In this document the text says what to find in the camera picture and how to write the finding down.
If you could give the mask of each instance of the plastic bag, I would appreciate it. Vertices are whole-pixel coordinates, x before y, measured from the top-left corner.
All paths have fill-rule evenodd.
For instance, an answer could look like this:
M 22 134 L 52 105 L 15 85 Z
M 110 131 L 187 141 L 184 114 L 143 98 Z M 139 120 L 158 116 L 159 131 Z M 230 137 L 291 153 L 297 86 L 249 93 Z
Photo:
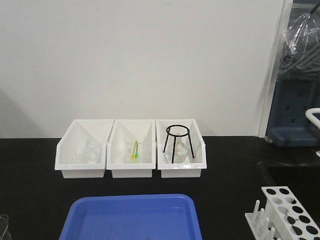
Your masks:
M 320 16 L 316 13 L 320 2 L 289 23 L 283 33 L 285 46 L 280 72 L 304 80 L 312 80 L 320 72 Z

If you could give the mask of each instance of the white handle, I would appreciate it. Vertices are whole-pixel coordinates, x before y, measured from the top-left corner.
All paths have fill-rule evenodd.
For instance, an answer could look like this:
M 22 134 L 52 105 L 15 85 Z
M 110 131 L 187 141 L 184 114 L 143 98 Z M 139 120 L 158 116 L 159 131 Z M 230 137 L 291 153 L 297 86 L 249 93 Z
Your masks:
M 309 119 L 318 129 L 320 129 L 320 120 L 314 116 L 320 114 L 320 108 L 310 108 L 305 111 L 305 116 Z

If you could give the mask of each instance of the white plastic tray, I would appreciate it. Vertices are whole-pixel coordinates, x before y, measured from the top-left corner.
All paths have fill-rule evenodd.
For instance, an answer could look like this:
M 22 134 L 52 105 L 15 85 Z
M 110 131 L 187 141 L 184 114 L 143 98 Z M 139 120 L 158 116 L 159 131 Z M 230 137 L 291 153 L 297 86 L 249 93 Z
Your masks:
M 151 178 L 156 168 L 156 124 L 154 119 L 116 119 L 107 145 L 106 169 L 112 171 L 113 178 Z M 144 139 L 139 146 L 143 156 L 130 161 L 126 153 L 126 137 Z
M 114 119 L 75 119 L 56 147 L 55 170 L 61 170 L 65 179 L 103 178 L 106 171 L 107 142 Z M 97 143 L 96 161 L 76 153 L 88 145 L 88 141 Z
M 184 125 L 190 130 L 191 144 L 195 158 L 189 151 L 186 160 L 183 163 L 171 163 L 170 159 L 165 156 L 164 147 L 167 138 L 166 129 L 171 125 Z M 202 169 L 207 168 L 206 145 L 200 134 L 195 119 L 157 119 L 157 169 L 161 170 L 162 178 L 198 178 L 201 176 Z M 190 147 L 187 136 L 181 138 L 186 148 Z M 174 137 L 169 136 L 167 146 L 172 144 Z

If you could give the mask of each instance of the white wall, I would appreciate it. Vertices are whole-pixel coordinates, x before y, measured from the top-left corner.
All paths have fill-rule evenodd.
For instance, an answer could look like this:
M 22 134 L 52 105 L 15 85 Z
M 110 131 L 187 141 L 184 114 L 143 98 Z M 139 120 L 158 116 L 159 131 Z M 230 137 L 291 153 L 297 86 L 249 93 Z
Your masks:
M 256 136 L 282 5 L 0 0 L 0 138 L 61 137 L 78 118 Z

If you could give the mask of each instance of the white storage bin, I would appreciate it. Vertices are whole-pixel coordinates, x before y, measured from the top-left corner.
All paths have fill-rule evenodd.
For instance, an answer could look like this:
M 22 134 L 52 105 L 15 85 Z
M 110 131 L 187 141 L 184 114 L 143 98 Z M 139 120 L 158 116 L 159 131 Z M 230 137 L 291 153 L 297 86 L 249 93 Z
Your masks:
M 65 179 L 103 178 L 114 119 L 75 119 L 56 147 L 55 170 Z
M 151 178 L 156 168 L 154 119 L 116 119 L 107 146 L 113 178 Z
M 175 161 L 172 163 L 173 143 L 174 137 L 168 136 L 167 145 L 164 147 L 167 139 L 167 127 L 171 125 L 183 125 L 189 128 L 189 134 L 191 138 L 191 144 L 193 149 L 193 155 L 190 148 L 190 141 L 188 136 L 177 137 L 177 142 L 181 141 L 181 145 L 185 148 L 187 156 L 183 157 L 181 161 L 177 155 L 175 155 Z M 170 130 L 172 134 L 183 135 L 187 133 L 187 130 L 183 127 L 172 127 Z M 157 119 L 156 120 L 156 135 L 157 135 L 157 169 L 161 170 L 162 178 L 198 178 L 201 176 L 201 170 L 207 168 L 206 161 L 206 146 L 205 142 L 200 134 L 196 120 L 194 119 Z

